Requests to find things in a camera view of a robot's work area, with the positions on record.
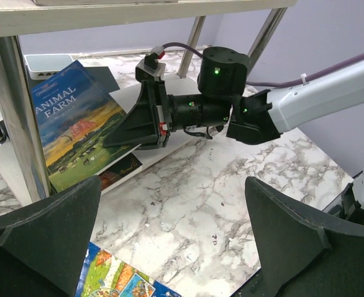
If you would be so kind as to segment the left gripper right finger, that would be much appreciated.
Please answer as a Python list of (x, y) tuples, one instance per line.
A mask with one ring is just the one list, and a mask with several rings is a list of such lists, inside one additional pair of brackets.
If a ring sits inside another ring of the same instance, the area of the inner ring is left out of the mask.
[(269, 296), (364, 296), (364, 225), (254, 177), (245, 200)]

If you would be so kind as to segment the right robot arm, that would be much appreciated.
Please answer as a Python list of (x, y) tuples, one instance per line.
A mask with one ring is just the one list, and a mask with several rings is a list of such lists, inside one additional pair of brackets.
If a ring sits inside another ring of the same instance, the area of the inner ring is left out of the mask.
[(136, 66), (140, 93), (127, 116), (103, 140), (106, 148), (131, 145), (163, 148), (178, 130), (209, 139), (209, 129), (258, 145), (280, 138), (314, 119), (364, 104), (364, 53), (311, 75), (283, 83), (260, 83), (243, 93), (252, 62), (248, 55), (214, 46), (199, 53), (198, 93), (172, 95), (163, 80), (165, 46), (151, 50)]

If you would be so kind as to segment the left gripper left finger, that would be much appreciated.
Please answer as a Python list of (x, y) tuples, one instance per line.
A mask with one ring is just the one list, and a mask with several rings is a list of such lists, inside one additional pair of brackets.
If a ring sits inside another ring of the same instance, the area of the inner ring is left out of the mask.
[(101, 196), (98, 176), (0, 216), (0, 296), (74, 296)]

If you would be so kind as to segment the blue Animal Farm book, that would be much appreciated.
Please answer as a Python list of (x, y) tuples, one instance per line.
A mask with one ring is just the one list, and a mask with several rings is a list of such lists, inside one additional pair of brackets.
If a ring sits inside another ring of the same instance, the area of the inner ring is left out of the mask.
[(79, 61), (31, 90), (49, 180), (61, 192), (135, 150), (103, 147), (126, 113)]

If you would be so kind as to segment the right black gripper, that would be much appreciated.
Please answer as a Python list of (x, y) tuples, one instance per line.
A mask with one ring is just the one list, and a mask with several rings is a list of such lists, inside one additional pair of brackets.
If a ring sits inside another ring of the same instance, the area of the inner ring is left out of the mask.
[(166, 93), (165, 82), (143, 80), (136, 104), (103, 140), (103, 147), (137, 146), (154, 150), (167, 145), (172, 132), (204, 126), (201, 95)]

